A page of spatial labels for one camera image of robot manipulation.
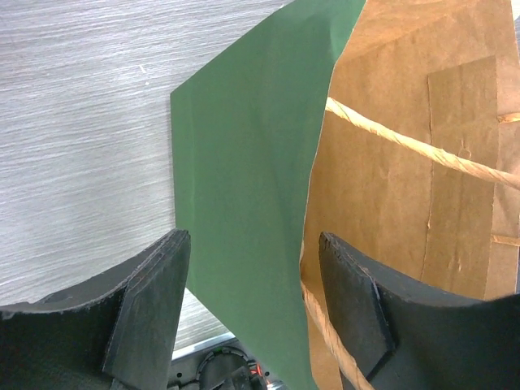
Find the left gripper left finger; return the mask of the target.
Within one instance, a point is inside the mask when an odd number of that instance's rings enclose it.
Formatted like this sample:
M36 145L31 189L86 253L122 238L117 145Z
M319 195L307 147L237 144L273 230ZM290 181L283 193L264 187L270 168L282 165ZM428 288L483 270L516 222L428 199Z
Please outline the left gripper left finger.
M84 282L3 306L2 388L166 388L190 249L172 230Z

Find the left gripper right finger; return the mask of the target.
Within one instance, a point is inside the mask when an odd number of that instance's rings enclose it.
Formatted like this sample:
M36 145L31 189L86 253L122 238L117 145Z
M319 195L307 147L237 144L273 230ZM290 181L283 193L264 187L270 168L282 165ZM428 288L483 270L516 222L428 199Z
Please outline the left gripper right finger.
M519 297L492 301L432 287L319 237L329 319L376 389L516 389Z

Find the green paper bag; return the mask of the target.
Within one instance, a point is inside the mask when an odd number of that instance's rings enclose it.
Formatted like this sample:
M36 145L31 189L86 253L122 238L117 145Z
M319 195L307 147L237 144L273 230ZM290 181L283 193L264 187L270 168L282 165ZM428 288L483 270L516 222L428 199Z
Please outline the green paper bag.
M518 295L508 1L292 2L171 94L171 126L188 288L288 388L376 389L321 329L324 232L449 293Z

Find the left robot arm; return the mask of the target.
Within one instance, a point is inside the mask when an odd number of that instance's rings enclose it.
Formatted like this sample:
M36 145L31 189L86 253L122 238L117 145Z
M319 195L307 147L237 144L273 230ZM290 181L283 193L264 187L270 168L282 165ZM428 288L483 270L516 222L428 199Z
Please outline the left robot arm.
M34 302L1 308L4 389L264 389L273 376L219 345L172 353L190 236ZM319 238L329 321L376 389L516 389L519 297L480 301L423 284L338 236Z

